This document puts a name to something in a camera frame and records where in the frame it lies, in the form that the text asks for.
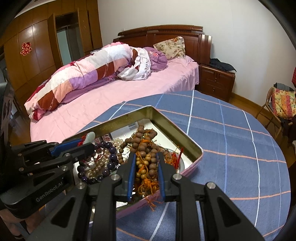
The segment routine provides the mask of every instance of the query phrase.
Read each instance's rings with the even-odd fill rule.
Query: nightstand
[[[199,66],[199,77],[200,82],[195,86],[195,90],[226,102],[229,101],[235,74],[201,64]]]

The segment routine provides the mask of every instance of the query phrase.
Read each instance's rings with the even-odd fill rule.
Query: wooden floor
[[[236,107],[239,107],[243,109],[244,111],[250,113],[253,116],[256,116],[258,112],[258,106],[246,104],[245,101],[242,101],[239,98],[232,97],[229,101],[229,103],[233,104]],[[265,126],[268,123],[268,120],[259,115],[258,120]],[[268,127],[269,133],[274,137],[274,125],[270,124]],[[22,143],[30,142],[30,120],[26,117],[18,117],[16,124],[12,130],[11,136],[10,136],[10,142],[12,145],[18,145]],[[285,159],[287,161],[288,167],[290,167],[295,161],[295,150],[294,146],[288,147],[287,137],[284,137],[282,139],[282,136],[277,138],[277,143],[280,146]]]

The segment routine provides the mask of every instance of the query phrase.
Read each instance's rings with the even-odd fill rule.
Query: pink bed sheet
[[[115,80],[93,89],[30,125],[31,141],[62,142],[74,135],[113,105],[123,101],[176,91],[193,90],[199,83],[198,64],[168,61],[168,67],[146,80]]]

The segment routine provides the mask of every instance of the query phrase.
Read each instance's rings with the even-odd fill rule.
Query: baseboard
[[[248,104],[249,106],[252,106],[253,108],[255,108],[258,111],[262,108],[262,106],[256,104],[255,102],[253,102],[247,98],[244,98],[238,94],[235,94],[235,93],[231,93],[231,98],[242,101],[242,102]],[[270,118],[272,117],[272,114],[267,109],[263,109],[261,112]]]

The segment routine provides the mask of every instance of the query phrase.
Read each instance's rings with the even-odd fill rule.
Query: round table
[[[215,182],[272,240],[286,222],[291,191],[284,155],[261,123],[229,103],[183,91],[117,104],[82,130],[145,105],[156,107],[203,148],[191,180]],[[117,240],[172,241],[175,225],[175,203],[158,204],[154,212],[146,206],[117,220]]]

